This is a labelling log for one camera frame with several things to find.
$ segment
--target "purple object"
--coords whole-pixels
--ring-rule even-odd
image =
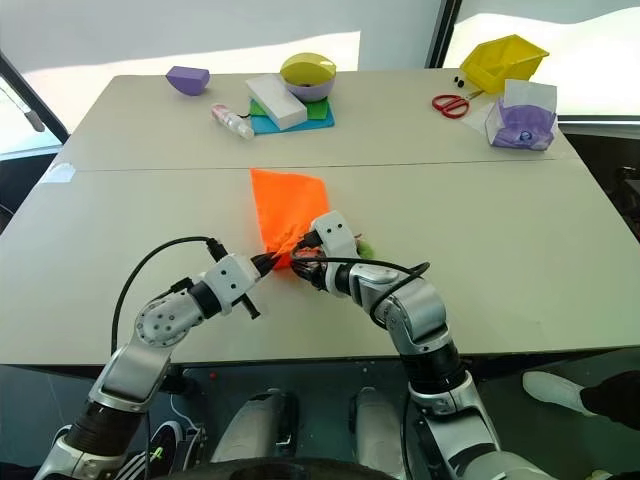
[[[504,126],[491,142],[496,147],[546,150],[553,141],[556,114],[534,105],[505,107],[502,98],[496,106]]]
[[[331,93],[331,89],[333,88],[335,81],[336,77],[333,77],[331,80],[321,83],[320,85],[310,85],[306,87],[294,85],[287,81],[284,83],[287,86],[287,90],[293,93],[300,101],[308,103],[318,102],[323,98],[327,98],[329,93]]]
[[[209,70],[191,67],[172,67],[166,75],[169,83],[185,95],[196,96],[204,92],[209,83]]]

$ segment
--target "yellow plastic box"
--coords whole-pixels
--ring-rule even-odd
[[[518,35],[479,44],[462,62],[467,78],[487,93],[504,90],[507,78],[529,80],[549,52]]]

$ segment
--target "orange fabric bag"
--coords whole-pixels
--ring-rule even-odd
[[[251,169],[253,198],[266,252],[283,255],[276,268],[288,267],[288,253],[311,222],[329,211],[324,182],[297,173]]]

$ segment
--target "green mat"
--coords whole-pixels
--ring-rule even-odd
[[[329,100],[326,98],[319,102],[305,103],[307,107],[307,119],[308,120],[324,120],[327,118],[329,112]],[[249,105],[249,115],[256,115],[259,117],[265,117],[267,114],[254,100],[251,100]]]

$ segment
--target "blue mat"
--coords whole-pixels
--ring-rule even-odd
[[[287,128],[286,130],[280,130],[278,126],[271,121],[269,117],[264,116],[251,116],[251,128],[256,135],[266,135],[269,133],[283,133],[283,132],[298,132],[301,130],[315,130],[316,128],[327,128],[335,125],[333,119],[333,112],[331,111],[331,105],[327,112],[327,118],[324,120],[307,120],[304,123],[300,123],[294,127]]]

